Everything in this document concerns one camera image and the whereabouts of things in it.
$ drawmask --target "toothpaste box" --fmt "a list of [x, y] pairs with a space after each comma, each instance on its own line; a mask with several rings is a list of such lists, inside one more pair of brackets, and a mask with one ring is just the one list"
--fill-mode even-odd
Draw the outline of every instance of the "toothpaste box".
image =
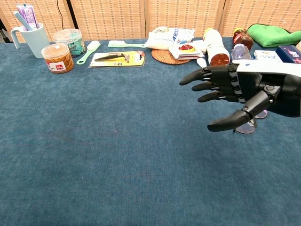
[[301, 52], [295, 46], [279, 46], [276, 52], [283, 62], [301, 64]]
[[271, 50], [255, 50], [254, 58], [255, 60], [272, 60], [282, 63], [282, 60], [280, 59], [276, 51]]

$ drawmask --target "rattan coaster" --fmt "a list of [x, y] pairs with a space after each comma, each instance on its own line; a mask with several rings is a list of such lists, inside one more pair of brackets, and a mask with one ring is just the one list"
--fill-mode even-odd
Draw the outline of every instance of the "rattan coaster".
[[151, 55], [155, 60], [169, 65], [182, 65], [190, 60], [176, 60], [169, 50], [153, 49]]

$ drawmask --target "clear plastic cup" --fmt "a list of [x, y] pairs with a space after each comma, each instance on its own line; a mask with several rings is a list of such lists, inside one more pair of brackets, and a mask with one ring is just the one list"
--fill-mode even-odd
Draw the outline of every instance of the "clear plastic cup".
[[78, 57], [86, 51], [83, 36], [79, 29], [71, 28], [60, 30], [53, 35], [56, 43], [64, 43], [68, 46], [72, 57]]
[[55, 74], [71, 71], [74, 62], [66, 44], [56, 43], [46, 46], [41, 51], [48, 69]]

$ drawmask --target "green cloth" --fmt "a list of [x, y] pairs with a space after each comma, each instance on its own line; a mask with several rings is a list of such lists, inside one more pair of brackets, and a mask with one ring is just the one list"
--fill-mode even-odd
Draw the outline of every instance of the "green cloth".
[[294, 45], [301, 40], [301, 31], [289, 33], [281, 27], [271, 25], [253, 24], [247, 33], [265, 48]]

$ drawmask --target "rattan screen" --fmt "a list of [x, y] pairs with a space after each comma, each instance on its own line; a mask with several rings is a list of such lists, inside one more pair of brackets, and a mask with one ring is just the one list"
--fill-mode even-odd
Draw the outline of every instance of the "rattan screen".
[[[9, 33], [14, 27], [21, 26], [14, 15], [14, 11], [17, 11], [17, 3], [20, 1], [4, 0], [1, 3], [0, 18]], [[37, 22], [44, 24], [49, 40], [53, 41], [53, 34], [62, 29], [62, 17], [57, 8], [56, 0], [27, 0], [26, 3], [33, 4]], [[58, 6], [63, 15], [64, 28], [73, 28], [74, 24], [66, 2], [59, 0]], [[20, 42], [24, 42], [20, 33], [17, 32], [17, 36]]]
[[167, 26], [195, 29], [202, 37], [206, 28], [218, 29], [224, 0], [146, 0], [147, 33]]
[[71, 0], [85, 40], [145, 38], [144, 0]]
[[301, 29], [301, 0], [226, 0], [220, 26], [223, 36], [232, 36], [237, 27], [260, 23], [291, 32]]

